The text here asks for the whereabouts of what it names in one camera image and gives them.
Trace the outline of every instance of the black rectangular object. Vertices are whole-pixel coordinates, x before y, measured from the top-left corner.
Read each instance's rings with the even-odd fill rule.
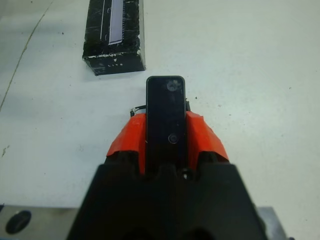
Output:
[[[83,60],[94,74],[144,71],[143,0],[90,0]]]
[[[185,80],[181,76],[151,76],[146,81],[145,171],[160,164],[187,166]]]
[[[207,238],[191,238],[193,231]],[[67,240],[267,240],[237,168],[204,163],[195,181],[163,166],[142,181],[130,165],[101,165]]]

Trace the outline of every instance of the black hole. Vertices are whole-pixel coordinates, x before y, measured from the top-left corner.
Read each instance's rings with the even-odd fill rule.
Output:
[[[181,240],[215,240],[215,237],[208,231],[202,228],[197,228],[185,234]]]
[[[142,228],[137,227],[134,230],[128,232],[122,240],[153,240],[154,238],[150,235],[150,233]]]
[[[31,220],[30,211],[21,211],[10,218],[7,222],[5,230],[8,234],[17,234],[22,231]]]

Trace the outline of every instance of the gray metal surface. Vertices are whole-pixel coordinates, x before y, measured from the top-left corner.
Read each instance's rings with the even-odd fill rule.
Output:
[[[20,211],[28,210],[32,218],[17,234],[6,232],[7,222]],[[65,240],[78,212],[77,208],[43,208],[5,206],[0,211],[0,240]],[[258,207],[269,240],[287,240],[285,231],[272,207]]]
[[[31,212],[30,223],[21,232],[8,234],[7,222],[23,210]],[[5,206],[0,211],[0,240],[64,240],[77,212],[77,208]]]
[[[286,240],[286,233],[272,207],[258,207],[257,212],[265,224],[269,240]]]

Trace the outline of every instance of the black box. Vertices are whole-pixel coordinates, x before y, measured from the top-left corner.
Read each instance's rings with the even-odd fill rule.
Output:
[[[83,60],[94,74],[144,71],[143,0],[90,0]]]

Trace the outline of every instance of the white floor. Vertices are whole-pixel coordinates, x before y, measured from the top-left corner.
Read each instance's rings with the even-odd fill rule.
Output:
[[[78,207],[147,77],[181,75],[255,204],[319,240],[320,1],[145,0],[147,70],[99,77],[88,4],[0,0],[0,203]]]

